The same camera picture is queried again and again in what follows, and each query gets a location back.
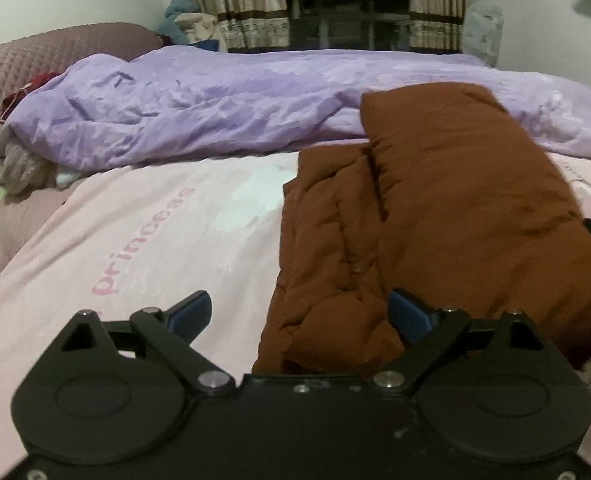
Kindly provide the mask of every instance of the white print on sheet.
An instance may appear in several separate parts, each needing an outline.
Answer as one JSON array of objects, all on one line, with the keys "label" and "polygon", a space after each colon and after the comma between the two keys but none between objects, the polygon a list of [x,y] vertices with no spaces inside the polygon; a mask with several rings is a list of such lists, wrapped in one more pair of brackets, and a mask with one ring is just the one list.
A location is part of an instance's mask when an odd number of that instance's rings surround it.
[{"label": "white print on sheet", "polygon": [[169,201],[166,208],[158,211],[151,220],[143,225],[136,236],[122,249],[109,254],[111,261],[103,271],[103,276],[93,285],[92,293],[97,296],[110,296],[119,293],[117,280],[119,275],[128,267],[129,262],[136,257],[138,251],[150,240],[151,236],[158,230],[167,218],[171,217],[173,211],[180,207],[188,197],[195,193],[195,189],[186,187],[178,193],[178,196]]},{"label": "white print on sheet", "polygon": [[253,171],[227,199],[226,205],[216,217],[216,228],[226,232],[242,229],[280,207],[284,195],[276,182],[286,182],[292,175],[292,171],[282,166],[269,166]]}]

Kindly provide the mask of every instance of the brown upholstered headboard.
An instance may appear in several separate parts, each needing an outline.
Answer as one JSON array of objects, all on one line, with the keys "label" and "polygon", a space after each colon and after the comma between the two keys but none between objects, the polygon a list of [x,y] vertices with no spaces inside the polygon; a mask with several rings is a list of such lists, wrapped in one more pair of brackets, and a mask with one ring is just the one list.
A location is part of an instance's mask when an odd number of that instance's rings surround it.
[{"label": "brown upholstered headboard", "polygon": [[42,72],[63,72],[91,54],[131,61],[162,47],[156,33],[133,23],[98,23],[62,28],[0,45],[2,99]]}]

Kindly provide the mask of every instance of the bed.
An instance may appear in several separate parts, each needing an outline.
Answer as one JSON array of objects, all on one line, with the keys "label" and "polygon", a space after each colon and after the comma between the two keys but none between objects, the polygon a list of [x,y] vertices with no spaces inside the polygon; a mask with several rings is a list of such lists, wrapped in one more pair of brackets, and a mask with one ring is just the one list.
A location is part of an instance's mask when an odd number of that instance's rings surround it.
[{"label": "bed", "polygon": [[[83,61],[68,72],[70,81],[78,76],[80,80],[92,81],[90,73],[83,72],[92,64],[93,73],[106,74],[111,70],[127,73],[128,80],[134,84],[143,73],[150,72],[151,66],[157,67],[160,73],[176,74],[188,63],[184,47],[170,47],[168,52],[173,53],[170,60],[162,51],[156,52],[162,46],[160,39],[135,25],[93,25],[19,41],[0,47],[0,57],[14,59],[16,64],[3,64],[10,69],[6,71],[9,77],[0,83],[0,99],[36,72],[60,72],[77,60]],[[147,52],[152,65],[125,64],[124,60]],[[98,53],[113,57],[87,58]],[[21,55],[28,55],[32,62],[27,64]],[[304,89],[290,84],[303,66],[302,59],[297,57],[300,54],[264,58],[271,63],[264,74],[266,80],[258,75],[266,67],[255,66],[256,58],[232,55],[230,65],[218,68],[218,58],[212,57],[218,55],[191,51],[192,63],[200,67],[191,80],[192,91],[203,98],[198,103],[202,106],[199,116],[183,116],[178,112],[171,119],[167,115],[164,122],[164,118],[153,114],[147,123],[147,128],[158,132],[175,132],[173,124],[179,123],[188,124],[190,131],[183,130],[174,136],[157,135],[146,149],[143,139],[130,139],[132,150],[108,140],[99,155],[94,146],[62,150],[66,142],[51,142],[45,136],[66,135],[58,130],[57,123],[36,128],[23,139],[41,156],[95,174],[77,184],[66,200],[57,203],[48,218],[32,229],[31,236],[22,241],[22,247],[15,253],[12,251],[13,257],[0,274],[0,476],[24,456],[9,414],[13,392],[41,352],[78,310],[96,310],[103,320],[125,319],[140,308],[171,306],[195,290],[208,290],[214,315],[194,348],[237,380],[252,368],[280,271],[283,186],[297,174],[297,149],[320,142],[362,140],[363,132],[358,127],[361,94],[342,79],[343,67],[329,62],[334,57],[343,57],[345,63],[355,64],[355,58],[351,57],[354,54],[329,52],[316,57],[316,63],[330,67],[325,72],[325,81],[333,84],[320,86],[316,81],[309,81]],[[365,91],[399,85],[399,79],[390,71],[385,74],[374,68],[383,60],[390,65],[395,60],[392,56],[365,55],[359,73],[364,80],[369,79],[363,85]],[[440,70],[429,71],[427,80],[426,67],[413,72],[405,61],[399,68],[399,73],[406,74],[405,84],[454,78],[480,82],[477,76],[463,75],[462,71],[467,67],[473,67],[473,71],[486,70],[481,62],[467,57],[456,56],[446,62],[432,57],[423,59],[437,63]],[[18,65],[32,66],[35,70],[18,72],[13,68]],[[235,79],[229,82],[229,88],[235,91],[224,95],[214,93],[221,92],[218,82],[223,78],[222,74],[214,75],[217,70]],[[591,155],[588,90],[538,75],[525,80],[531,85],[530,91],[518,95],[512,91],[515,82],[511,77],[522,82],[521,76],[502,77],[496,95],[504,99],[505,107],[513,110],[514,118],[524,126],[533,126],[530,124],[533,115],[521,112],[528,108],[525,103],[533,107],[538,96],[546,94],[547,100],[537,103],[545,120],[531,130],[541,136],[541,145],[558,152],[552,153],[551,159],[571,184],[585,215],[591,216],[591,160],[559,153]],[[250,85],[254,78],[257,85]],[[243,113],[241,110],[257,99],[254,92],[258,92],[260,83],[268,82],[276,89],[275,94],[265,96],[262,106],[254,108],[253,114]],[[87,88],[93,88],[93,84],[92,81]],[[47,91],[52,88],[49,84],[45,86]],[[563,101],[564,91],[567,96],[569,92],[575,95],[576,102],[584,104],[583,108],[557,114],[560,107],[555,104]],[[304,103],[303,93],[309,97]],[[47,92],[32,92],[30,97],[35,99],[35,106],[27,106],[26,113],[15,118],[19,123],[39,123],[32,120],[31,110],[41,107]],[[171,109],[178,99],[159,99],[159,94],[155,94],[147,103],[155,101],[157,107]],[[287,100],[288,106],[276,108],[276,100]],[[107,114],[106,110],[90,108],[89,103],[84,106],[87,113]],[[223,123],[225,112],[237,114],[234,126]],[[280,120],[273,124],[271,117],[276,115]],[[558,131],[560,121],[573,123],[576,131],[581,130],[580,134],[573,138],[552,135],[552,131]],[[85,135],[97,137],[93,121],[87,122],[85,127],[92,129],[86,130]],[[227,128],[258,132],[259,127],[267,125],[274,129],[266,128],[262,134],[253,136],[242,135],[235,142],[230,135],[222,134]],[[149,163],[152,152],[157,153],[158,163]],[[584,369],[583,376],[591,384],[591,365]],[[581,455],[591,463],[591,430]]]}]

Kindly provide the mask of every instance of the red garment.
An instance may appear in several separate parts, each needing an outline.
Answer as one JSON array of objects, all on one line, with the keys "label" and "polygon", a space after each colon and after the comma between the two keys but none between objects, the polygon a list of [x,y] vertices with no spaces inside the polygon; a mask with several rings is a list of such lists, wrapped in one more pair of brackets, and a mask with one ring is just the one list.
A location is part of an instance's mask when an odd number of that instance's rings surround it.
[{"label": "red garment", "polygon": [[27,96],[30,92],[37,90],[41,86],[44,86],[60,74],[61,72],[48,72],[38,74],[37,76],[31,78],[31,80],[29,80],[29,82],[25,86],[15,91],[13,94],[10,94],[7,97],[5,97],[2,100],[2,107],[0,108],[0,124],[3,124],[9,118],[11,112],[13,112],[14,108],[18,106],[18,103],[22,101],[25,98],[25,96]]}]

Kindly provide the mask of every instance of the purple comforter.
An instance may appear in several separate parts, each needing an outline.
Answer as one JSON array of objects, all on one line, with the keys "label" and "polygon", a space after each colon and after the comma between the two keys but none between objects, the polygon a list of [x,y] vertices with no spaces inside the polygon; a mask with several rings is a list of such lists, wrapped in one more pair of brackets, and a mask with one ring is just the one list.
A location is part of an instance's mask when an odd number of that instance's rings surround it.
[{"label": "purple comforter", "polygon": [[364,92],[445,81],[490,88],[543,148],[591,157],[591,89],[538,73],[501,72],[460,55],[327,50],[246,56],[188,46],[132,62],[97,54],[32,92],[10,123],[40,155],[98,171],[360,138]]}]

